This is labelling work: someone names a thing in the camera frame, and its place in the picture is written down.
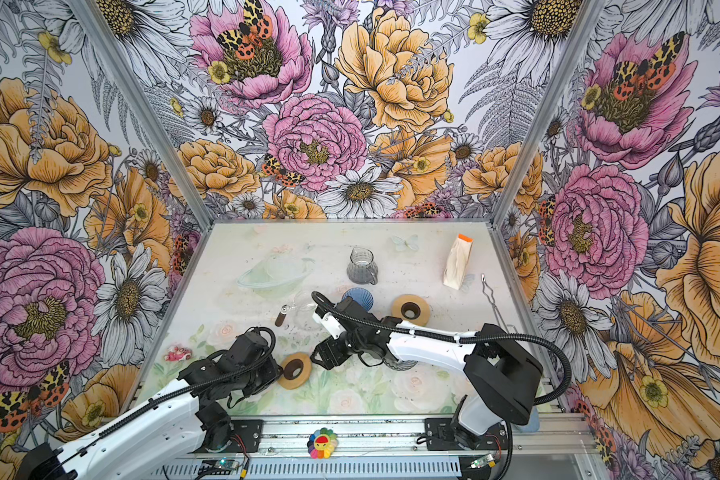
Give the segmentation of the blue glass dripper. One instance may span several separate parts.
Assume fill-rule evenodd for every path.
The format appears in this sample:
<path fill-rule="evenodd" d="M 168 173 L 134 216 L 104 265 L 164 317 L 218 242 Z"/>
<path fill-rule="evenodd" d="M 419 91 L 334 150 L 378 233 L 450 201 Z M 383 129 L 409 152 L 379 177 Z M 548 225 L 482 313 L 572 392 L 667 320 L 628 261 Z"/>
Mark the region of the blue glass dripper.
<path fill-rule="evenodd" d="M 353 287 L 344 292 L 342 299 L 351 298 L 358 303 L 365 311 L 369 312 L 374 305 L 374 297 L 365 288 Z"/>

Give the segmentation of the clear glass carafe wooden handle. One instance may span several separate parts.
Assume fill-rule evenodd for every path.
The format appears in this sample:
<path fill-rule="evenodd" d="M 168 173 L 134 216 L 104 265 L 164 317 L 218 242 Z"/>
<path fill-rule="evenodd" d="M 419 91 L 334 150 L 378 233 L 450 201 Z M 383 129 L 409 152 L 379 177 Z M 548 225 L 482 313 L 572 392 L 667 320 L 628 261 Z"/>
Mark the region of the clear glass carafe wooden handle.
<path fill-rule="evenodd" d="M 275 317 L 274 330 L 277 333 L 322 332 L 322 327 L 313 318 L 315 311 L 316 304 L 311 301 L 284 304 Z"/>

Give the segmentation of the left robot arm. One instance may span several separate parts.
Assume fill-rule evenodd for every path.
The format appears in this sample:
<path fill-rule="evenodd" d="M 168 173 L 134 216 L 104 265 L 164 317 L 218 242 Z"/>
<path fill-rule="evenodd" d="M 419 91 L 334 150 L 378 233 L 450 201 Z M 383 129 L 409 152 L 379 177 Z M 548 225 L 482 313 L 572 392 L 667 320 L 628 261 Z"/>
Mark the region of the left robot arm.
<path fill-rule="evenodd" d="M 233 344 L 195 360 L 158 393 L 83 437 L 26 454 L 19 479 L 138 479 L 198 450 L 222 451 L 237 440 L 222 400 L 248 398 L 274 383 L 275 332 L 251 327 Z"/>

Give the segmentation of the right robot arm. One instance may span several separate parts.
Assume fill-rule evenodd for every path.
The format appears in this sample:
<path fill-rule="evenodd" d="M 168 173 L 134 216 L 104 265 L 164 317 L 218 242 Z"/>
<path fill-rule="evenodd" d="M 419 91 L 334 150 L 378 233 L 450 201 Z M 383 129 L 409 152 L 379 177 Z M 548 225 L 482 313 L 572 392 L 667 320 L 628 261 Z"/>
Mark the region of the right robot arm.
<path fill-rule="evenodd" d="M 432 432 L 436 442 L 478 450 L 492 428 L 529 423 L 543 369 L 518 334 L 494 324 L 477 332 L 440 331 L 397 317 L 378 319 L 350 297 L 332 303 L 317 296 L 313 320 L 328 336 L 313 350 L 314 364 L 332 370 L 355 356 L 367 367 L 404 371 L 422 363 L 466 379 L 473 392 L 459 401 L 448 427 Z"/>

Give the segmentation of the grey glass dripper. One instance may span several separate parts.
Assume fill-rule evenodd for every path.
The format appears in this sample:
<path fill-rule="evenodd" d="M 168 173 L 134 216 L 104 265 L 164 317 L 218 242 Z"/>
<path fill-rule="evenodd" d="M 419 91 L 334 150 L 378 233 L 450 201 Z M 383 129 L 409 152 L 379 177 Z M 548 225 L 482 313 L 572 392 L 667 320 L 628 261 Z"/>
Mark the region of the grey glass dripper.
<path fill-rule="evenodd" d="M 417 361 L 401 361 L 392 358 L 384 358 L 383 364 L 394 371 L 408 371 L 417 365 Z"/>

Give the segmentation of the orange white coffee bag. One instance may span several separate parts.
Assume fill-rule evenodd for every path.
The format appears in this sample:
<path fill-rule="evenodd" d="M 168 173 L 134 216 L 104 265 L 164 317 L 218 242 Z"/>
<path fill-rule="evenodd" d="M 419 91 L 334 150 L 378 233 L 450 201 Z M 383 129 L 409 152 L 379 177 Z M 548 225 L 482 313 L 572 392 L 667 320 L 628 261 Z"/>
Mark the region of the orange white coffee bag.
<path fill-rule="evenodd" d="M 449 251 L 443 271 L 443 284 L 451 289 L 459 290 L 467 274 L 467 266 L 471 256 L 473 239 L 458 234 Z"/>

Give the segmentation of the grey ribbed glass pitcher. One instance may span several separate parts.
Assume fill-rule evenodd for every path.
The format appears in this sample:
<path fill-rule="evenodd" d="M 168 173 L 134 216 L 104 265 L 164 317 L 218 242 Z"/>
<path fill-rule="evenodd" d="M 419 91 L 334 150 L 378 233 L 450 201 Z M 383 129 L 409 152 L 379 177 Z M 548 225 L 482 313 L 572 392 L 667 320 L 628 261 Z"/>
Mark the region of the grey ribbed glass pitcher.
<path fill-rule="evenodd" d="M 370 249 L 355 246 L 350 255 L 346 274 L 350 281 L 359 285 L 378 283 L 378 266 Z"/>

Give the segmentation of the small pink toy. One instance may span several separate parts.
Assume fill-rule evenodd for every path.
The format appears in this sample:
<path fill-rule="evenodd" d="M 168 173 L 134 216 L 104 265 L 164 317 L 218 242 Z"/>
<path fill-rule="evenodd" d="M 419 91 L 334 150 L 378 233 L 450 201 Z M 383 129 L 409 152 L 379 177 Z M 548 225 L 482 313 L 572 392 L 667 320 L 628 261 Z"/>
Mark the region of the small pink toy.
<path fill-rule="evenodd" d="M 165 352 L 163 360 L 169 363 L 176 363 L 190 360 L 192 357 L 193 352 L 190 348 L 181 345 L 173 345 Z"/>

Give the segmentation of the clear plastic bowl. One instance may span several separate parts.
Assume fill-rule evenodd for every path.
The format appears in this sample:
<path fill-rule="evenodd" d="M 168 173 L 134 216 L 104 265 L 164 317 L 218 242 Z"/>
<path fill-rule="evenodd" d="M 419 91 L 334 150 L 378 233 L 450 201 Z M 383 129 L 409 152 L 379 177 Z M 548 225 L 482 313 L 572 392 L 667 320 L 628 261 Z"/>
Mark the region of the clear plastic bowl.
<path fill-rule="evenodd" d="M 237 280 L 237 286 L 265 300 L 280 300 L 301 290 L 315 260 L 294 254 L 270 254 Z"/>

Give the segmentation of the green circuit board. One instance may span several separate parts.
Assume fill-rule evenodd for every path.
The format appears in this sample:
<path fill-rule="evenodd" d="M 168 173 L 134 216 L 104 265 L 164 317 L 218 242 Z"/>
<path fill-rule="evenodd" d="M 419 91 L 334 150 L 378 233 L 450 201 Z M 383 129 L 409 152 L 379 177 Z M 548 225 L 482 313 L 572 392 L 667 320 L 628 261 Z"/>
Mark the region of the green circuit board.
<path fill-rule="evenodd" d="M 239 475 L 246 466 L 244 459 L 220 458 L 203 460 L 199 472 L 210 471 L 211 475 Z"/>

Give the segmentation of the colourful flower toy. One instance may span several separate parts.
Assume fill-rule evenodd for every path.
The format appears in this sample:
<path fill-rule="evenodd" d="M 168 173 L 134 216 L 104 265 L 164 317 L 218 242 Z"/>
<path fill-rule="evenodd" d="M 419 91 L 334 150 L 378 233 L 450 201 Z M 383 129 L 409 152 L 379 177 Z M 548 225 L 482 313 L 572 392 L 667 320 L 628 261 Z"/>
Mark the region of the colourful flower toy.
<path fill-rule="evenodd" d="M 332 429 L 322 427 L 309 436 L 308 454 L 312 459 L 328 459 L 335 452 L 338 443 L 336 433 Z"/>

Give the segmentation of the metal tongs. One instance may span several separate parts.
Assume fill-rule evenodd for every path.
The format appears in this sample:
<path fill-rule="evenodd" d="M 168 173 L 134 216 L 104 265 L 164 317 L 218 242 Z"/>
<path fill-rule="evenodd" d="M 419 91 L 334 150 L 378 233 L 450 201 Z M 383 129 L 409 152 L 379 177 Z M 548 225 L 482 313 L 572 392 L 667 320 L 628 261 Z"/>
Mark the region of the metal tongs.
<path fill-rule="evenodd" d="M 491 310 L 492 310 L 492 313 L 496 320 L 497 325 L 499 327 L 501 327 L 504 331 L 506 331 L 508 329 L 508 327 L 507 327 L 507 324 L 506 324 L 505 320 L 503 319 L 501 311 L 496 303 L 495 291 L 487 282 L 485 274 L 481 275 L 481 287 L 482 287 L 482 294 L 486 297 L 486 299 L 491 307 Z"/>

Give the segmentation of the blue grey oval stone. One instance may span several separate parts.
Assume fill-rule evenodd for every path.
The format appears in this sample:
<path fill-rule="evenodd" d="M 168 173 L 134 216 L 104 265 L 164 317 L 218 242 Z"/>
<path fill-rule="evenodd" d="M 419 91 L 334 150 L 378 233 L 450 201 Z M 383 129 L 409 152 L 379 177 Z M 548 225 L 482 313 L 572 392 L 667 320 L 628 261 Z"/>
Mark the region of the blue grey oval stone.
<path fill-rule="evenodd" d="M 539 410 L 534 406 L 530 412 L 528 422 L 524 425 L 515 424 L 513 428 L 522 433 L 535 433 L 541 428 Z"/>

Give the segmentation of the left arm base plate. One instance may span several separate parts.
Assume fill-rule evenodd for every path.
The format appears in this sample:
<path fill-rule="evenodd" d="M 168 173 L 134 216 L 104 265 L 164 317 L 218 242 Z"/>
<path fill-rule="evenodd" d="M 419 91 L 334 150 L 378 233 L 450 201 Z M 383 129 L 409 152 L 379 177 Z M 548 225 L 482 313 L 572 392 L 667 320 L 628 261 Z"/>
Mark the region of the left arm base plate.
<path fill-rule="evenodd" d="M 232 419 L 212 426 L 196 453 L 256 453 L 262 439 L 264 422 Z"/>

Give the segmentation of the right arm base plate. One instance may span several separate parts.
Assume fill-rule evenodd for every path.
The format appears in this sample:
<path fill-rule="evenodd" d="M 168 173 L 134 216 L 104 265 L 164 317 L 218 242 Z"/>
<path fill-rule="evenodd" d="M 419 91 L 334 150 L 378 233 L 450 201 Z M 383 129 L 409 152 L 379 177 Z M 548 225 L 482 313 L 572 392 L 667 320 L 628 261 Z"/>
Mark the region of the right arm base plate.
<path fill-rule="evenodd" d="M 505 451 L 509 448 L 507 427 L 503 423 L 491 426 L 484 434 L 476 435 L 458 425 L 454 419 L 430 417 L 424 420 L 424 439 L 428 451 Z"/>

